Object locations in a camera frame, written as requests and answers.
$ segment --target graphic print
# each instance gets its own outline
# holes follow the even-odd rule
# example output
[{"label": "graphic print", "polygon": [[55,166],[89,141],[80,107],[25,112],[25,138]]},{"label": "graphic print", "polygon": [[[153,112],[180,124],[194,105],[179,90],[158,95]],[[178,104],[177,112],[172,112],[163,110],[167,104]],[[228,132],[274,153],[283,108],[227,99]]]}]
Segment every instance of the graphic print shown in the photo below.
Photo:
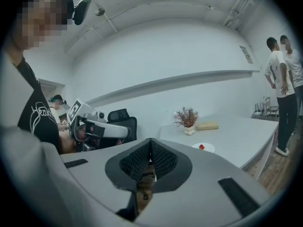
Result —
[{"label": "graphic print", "polygon": [[44,103],[37,102],[36,107],[32,108],[32,114],[30,115],[29,124],[30,124],[30,131],[32,133],[35,132],[36,126],[39,124],[41,117],[48,117],[51,121],[53,121],[56,125],[56,120],[49,108],[47,108]]}]

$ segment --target person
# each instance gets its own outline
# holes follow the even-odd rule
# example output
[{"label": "person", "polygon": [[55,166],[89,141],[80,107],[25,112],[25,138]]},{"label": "person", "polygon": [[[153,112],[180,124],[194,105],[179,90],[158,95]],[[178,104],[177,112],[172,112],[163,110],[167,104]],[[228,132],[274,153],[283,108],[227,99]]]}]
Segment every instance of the person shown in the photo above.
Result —
[{"label": "person", "polygon": [[280,43],[282,45],[285,45],[285,49],[286,49],[285,61],[290,69],[291,72],[290,79],[294,85],[294,92],[298,105],[298,113],[297,113],[297,120],[298,120],[301,104],[303,102],[303,67],[301,62],[301,56],[296,49],[291,48],[290,41],[285,35],[281,36]]},{"label": "person", "polygon": [[62,99],[62,96],[57,94],[57,95],[51,97],[48,101],[51,103],[49,108],[52,112],[54,119],[56,120],[59,131],[63,131],[65,129],[67,129],[66,125],[61,124],[61,120],[57,113],[57,110],[60,110],[60,106],[64,104],[64,100]]},{"label": "person", "polygon": [[289,150],[286,145],[296,124],[297,101],[294,95],[294,87],[291,83],[289,73],[287,73],[289,69],[276,39],[270,37],[266,43],[271,50],[271,54],[267,61],[265,77],[271,87],[276,90],[279,105],[278,145],[275,150],[286,157],[289,155]]},{"label": "person", "polygon": [[[23,109],[18,127],[32,132],[42,142],[55,145],[59,154],[74,152],[75,141],[68,131],[59,132],[40,82],[23,52],[39,46],[48,36],[63,29],[72,18],[73,9],[72,0],[27,0],[27,6],[20,8],[4,44],[8,59],[34,89]],[[79,129],[78,133],[78,137],[84,139],[85,127]]]}]

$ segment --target wooden floor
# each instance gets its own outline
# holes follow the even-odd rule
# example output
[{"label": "wooden floor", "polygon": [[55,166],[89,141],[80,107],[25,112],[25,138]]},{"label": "wooden floor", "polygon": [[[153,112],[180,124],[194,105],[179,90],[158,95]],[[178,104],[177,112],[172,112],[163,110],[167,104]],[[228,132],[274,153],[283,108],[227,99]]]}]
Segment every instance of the wooden floor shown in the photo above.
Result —
[{"label": "wooden floor", "polygon": [[[302,121],[299,121],[297,133],[291,136],[288,141],[289,156],[284,157],[275,152],[277,141],[274,140],[271,154],[258,180],[271,195],[287,187],[292,178],[296,164],[302,154],[302,147],[300,147],[302,124]],[[254,176],[259,160],[245,169],[251,176]]]},{"label": "wooden floor", "polygon": [[[292,174],[296,167],[298,160],[303,152],[303,146],[300,147],[301,138],[303,136],[303,121],[298,123],[297,133],[291,136],[287,147],[290,151],[288,157],[284,157],[275,152],[275,145],[277,140],[275,138],[272,152],[268,161],[264,167],[263,172],[259,178],[259,183],[268,191],[269,194],[274,195],[278,193],[281,189],[287,187]],[[252,177],[254,176],[260,158],[263,152],[255,158],[249,166],[246,166],[243,170],[246,171]],[[153,173],[152,175],[145,176],[138,183],[137,192],[137,204],[139,213],[146,207],[149,201],[152,199],[151,187],[155,181],[155,172],[153,166],[148,166],[145,169],[145,173]]]}]

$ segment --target white table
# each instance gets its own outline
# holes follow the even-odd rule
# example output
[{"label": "white table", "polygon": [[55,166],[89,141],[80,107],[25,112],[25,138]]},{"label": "white table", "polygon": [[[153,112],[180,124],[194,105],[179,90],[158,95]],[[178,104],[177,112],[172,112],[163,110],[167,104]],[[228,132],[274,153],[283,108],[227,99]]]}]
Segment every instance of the white table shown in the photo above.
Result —
[{"label": "white table", "polygon": [[188,136],[184,134],[184,127],[166,125],[160,129],[160,139],[188,146],[202,142],[210,143],[215,148],[215,154],[239,168],[243,168],[266,148],[255,174],[255,178],[259,178],[269,157],[278,122],[220,114],[202,117],[198,121],[217,121],[219,129],[196,131],[195,134]]}]

